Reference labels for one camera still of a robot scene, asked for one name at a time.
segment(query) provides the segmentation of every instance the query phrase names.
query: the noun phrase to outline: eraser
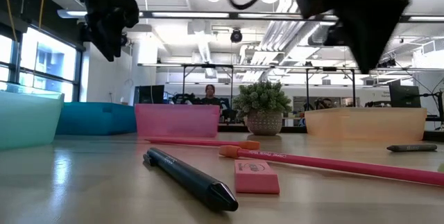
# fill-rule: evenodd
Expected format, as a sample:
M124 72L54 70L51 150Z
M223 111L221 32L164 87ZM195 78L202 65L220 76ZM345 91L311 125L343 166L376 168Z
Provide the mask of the eraser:
M279 193L278 175L263 160L235 160L237 193Z

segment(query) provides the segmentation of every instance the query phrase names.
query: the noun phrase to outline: black pen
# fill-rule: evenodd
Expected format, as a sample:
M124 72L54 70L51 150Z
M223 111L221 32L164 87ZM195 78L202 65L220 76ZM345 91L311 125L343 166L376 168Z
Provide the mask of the black pen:
M144 161L151 166L159 166L210 209L236 211L239 206L236 198L223 182L219 182L158 148L150 148L144 155Z
M393 152L409 152L409 151L434 151L438 148L435 144L415 144L415 145L392 145L387 147Z

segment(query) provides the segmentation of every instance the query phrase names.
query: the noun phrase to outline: pen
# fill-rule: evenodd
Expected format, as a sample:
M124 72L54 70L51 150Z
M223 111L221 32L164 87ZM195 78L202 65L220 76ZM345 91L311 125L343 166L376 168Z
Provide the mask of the pen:
M433 151L438 146L435 144L415 144L415 145L392 145L387 147L389 151L393 152L408 152L408 151Z
M150 148L144 155L144 161L151 166L159 166L210 209L236 211L239 206L236 198L223 182L158 148Z
M237 146L222 146L219 148L219 154L231 158L248 157L260 160L284 162L321 169L331 169L349 173L359 173L363 175L373 175L383 178L444 186L444 174L431 171L421 171L418 169L405 169L394 166L364 164L361 162L303 157L299 155L274 153L260 150L246 150Z
M190 140L190 139L147 139L153 144L183 144L183 145L199 145L199 146L224 146L233 145L245 149L257 150L260 147L258 141L213 141L213 140Z

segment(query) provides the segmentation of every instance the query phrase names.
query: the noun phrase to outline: pink bin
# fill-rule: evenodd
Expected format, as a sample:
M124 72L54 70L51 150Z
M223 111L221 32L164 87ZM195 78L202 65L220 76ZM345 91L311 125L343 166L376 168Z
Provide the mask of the pink bin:
M136 104L137 134L141 137L215 137L217 105Z

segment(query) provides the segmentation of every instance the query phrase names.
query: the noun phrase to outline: blue bin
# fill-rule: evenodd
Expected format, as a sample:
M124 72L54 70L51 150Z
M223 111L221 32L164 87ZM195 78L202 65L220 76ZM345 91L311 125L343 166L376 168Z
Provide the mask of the blue bin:
M50 144L63 94L0 82L0 150Z
M119 135L137 132L133 106L115 103L65 103L57 135Z

